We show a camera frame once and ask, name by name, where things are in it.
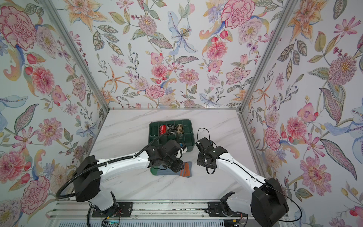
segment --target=white marble table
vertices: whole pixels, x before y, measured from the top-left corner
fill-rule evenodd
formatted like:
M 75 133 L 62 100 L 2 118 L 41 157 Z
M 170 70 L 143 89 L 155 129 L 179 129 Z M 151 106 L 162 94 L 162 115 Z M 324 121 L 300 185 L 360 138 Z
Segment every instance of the white marble table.
M 111 110 L 90 153 L 96 159 L 113 158 L 137 152 L 148 143 L 149 123 L 190 119 L 195 141 L 200 127 L 207 128 L 218 146 L 256 172 L 256 167 L 235 110 Z M 202 129 L 199 138 L 208 137 Z M 190 178 L 177 175 L 154 176 L 150 169 L 134 170 L 104 183 L 116 199 L 220 199 L 230 191 L 242 190 L 227 173 L 216 169 L 208 175 L 196 164 L 199 150 L 183 155 L 192 162 Z

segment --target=wall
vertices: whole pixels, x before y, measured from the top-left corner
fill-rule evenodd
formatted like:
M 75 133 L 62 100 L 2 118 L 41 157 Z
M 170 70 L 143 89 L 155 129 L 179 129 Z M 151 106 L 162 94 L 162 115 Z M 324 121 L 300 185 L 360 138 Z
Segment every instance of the wall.
M 0 1 L 0 226 L 44 226 L 105 119 L 37 1 Z
M 111 108 L 242 101 L 283 0 L 53 1 Z
M 363 226 L 362 8 L 300 0 L 243 111 L 297 227 Z

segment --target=green plastic organizer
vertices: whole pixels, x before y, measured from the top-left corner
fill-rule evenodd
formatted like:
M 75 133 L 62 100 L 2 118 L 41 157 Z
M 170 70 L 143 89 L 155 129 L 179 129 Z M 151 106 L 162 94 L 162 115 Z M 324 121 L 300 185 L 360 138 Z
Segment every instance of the green plastic organizer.
M 193 148 L 194 148 L 194 145 L 195 145 L 195 140 L 194 140 L 192 122 L 190 120 L 188 120 L 188 119 L 177 120 L 177 121 L 154 121 L 154 122 L 151 122 L 149 124 L 149 143 L 151 141 L 153 141 L 156 137 L 159 136 L 159 128 L 160 128 L 161 125 L 175 125 L 175 127 L 176 127 L 178 124 L 183 125 L 183 134 L 165 135 L 165 136 L 161 137 L 158 141 L 155 141 L 152 145 L 153 146 L 164 145 L 171 139 L 176 140 L 176 136 L 179 136 L 179 142 L 185 144 L 187 146 L 187 148 L 188 148 L 188 151 L 192 151 Z M 158 128 L 158 131 L 157 131 L 158 134 L 157 135 L 152 135 L 151 134 L 151 128 L 152 127 L 157 127 Z

